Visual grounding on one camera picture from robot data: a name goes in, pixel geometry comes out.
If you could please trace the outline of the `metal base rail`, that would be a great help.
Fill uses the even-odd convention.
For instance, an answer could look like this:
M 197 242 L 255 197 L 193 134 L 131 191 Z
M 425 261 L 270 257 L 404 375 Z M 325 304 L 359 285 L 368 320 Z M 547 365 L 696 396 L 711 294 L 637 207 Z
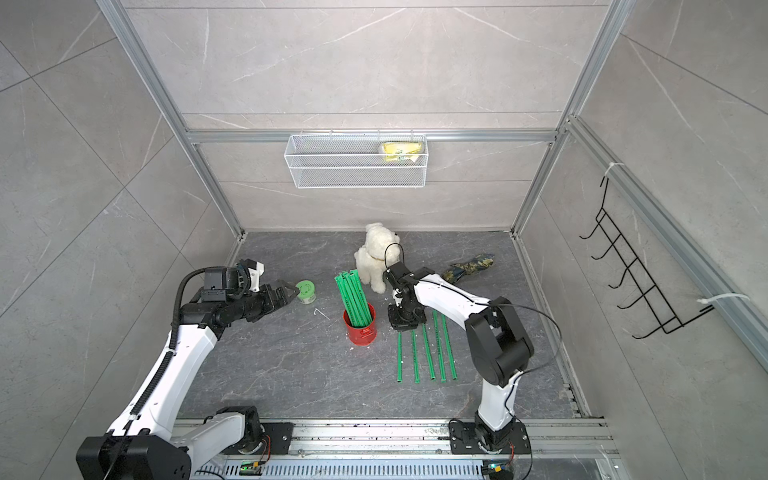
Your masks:
M 265 419 L 270 444 L 228 449 L 191 479 L 626 479 L 607 424 L 534 419 L 499 451 L 483 450 L 468 421 Z

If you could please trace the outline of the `camouflage cloth pouch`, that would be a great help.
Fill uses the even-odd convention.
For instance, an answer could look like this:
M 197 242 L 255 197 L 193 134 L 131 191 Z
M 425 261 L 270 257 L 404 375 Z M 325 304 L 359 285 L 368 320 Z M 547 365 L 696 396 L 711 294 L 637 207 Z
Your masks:
M 489 269 L 494 263 L 494 257 L 495 255 L 491 253 L 478 254 L 469 260 L 451 264 L 440 276 L 446 282 L 455 285 L 465 277 Z

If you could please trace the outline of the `green straw bundle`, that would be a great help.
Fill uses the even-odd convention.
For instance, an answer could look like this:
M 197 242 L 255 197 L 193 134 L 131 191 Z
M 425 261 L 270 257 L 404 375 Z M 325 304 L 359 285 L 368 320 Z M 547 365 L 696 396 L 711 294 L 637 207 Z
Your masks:
M 368 327 L 373 317 L 370 313 L 357 270 L 344 271 L 335 277 L 350 324 L 355 328 Z

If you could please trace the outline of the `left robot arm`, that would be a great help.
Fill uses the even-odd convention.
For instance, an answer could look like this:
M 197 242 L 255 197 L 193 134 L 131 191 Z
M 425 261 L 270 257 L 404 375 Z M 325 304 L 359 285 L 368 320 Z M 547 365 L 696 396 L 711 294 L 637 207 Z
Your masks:
M 76 453 L 85 479 L 189 479 L 228 449 L 271 456 L 272 441 L 254 406 L 223 407 L 192 432 L 173 427 L 194 377 L 233 323 L 256 322 L 289 305 L 297 286 L 263 284 L 262 263 L 196 269 L 180 281 L 167 343 L 138 392 L 101 436 Z

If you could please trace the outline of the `small green lidded jar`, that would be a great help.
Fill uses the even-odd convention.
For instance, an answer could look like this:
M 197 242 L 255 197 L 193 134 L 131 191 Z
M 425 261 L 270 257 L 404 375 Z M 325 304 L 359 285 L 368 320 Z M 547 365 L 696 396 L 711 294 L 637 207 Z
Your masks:
M 297 299 L 305 305 L 312 304 L 316 300 L 316 287 L 310 280 L 302 280 L 296 284 L 298 289 Z

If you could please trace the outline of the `yellow sponge in basket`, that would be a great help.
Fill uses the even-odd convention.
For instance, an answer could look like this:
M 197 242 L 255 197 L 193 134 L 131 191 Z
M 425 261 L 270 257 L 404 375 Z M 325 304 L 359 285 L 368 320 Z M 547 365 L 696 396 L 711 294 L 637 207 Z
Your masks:
M 424 153 L 422 142 L 384 142 L 378 147 L 378 153 L 385 162 L 418 162 Z

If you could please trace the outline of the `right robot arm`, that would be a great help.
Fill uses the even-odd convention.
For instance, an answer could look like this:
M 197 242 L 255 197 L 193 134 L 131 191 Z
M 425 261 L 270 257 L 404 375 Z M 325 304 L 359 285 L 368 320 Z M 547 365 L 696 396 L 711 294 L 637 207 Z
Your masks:
M 410 271 L 402 262 L 388 267 L 383 279 L 393 289 L 388 306 L 391 327 L 414 330 L 427 321 L 427 308 L 447 316 L 464 330 L 471 359 L 483 379 L 481 401 L 472 421 L 447 423 L 454 455 L 530 454 L 525 424 L 514 411 L 519 382 L 536 369 L 531 340 L 518 311 L 504 297 L 488 299 L 452 285 L 428 268 Z

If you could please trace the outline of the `white plush dog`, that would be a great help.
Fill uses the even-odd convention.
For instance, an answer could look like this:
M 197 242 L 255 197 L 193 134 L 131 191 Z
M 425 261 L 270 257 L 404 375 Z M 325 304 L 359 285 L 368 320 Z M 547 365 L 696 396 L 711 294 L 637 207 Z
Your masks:
M 387 288 L 384 272 L 396 264 L 402 254 L 400 238 L 380 222 L 368 224 L 365 230 L 365 242 L 354 253 L 358 276 L 362 284 L 369 285 L 377 294 L 384 294 Z

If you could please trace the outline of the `red cylindrical container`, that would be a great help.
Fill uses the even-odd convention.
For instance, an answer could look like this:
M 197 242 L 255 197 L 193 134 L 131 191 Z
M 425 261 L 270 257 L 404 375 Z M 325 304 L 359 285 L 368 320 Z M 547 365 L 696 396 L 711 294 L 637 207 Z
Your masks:
M 370 345 L 377 336 L 376 311 L 371 304 L 368 304 L 368 309 L 371 321 L 368 325 L 363 327 L 353 326 L 348 312 L 344 311 L 343 313 L 343 321 L 347 329 L 347 336 L 353 344 L 358 346 Z

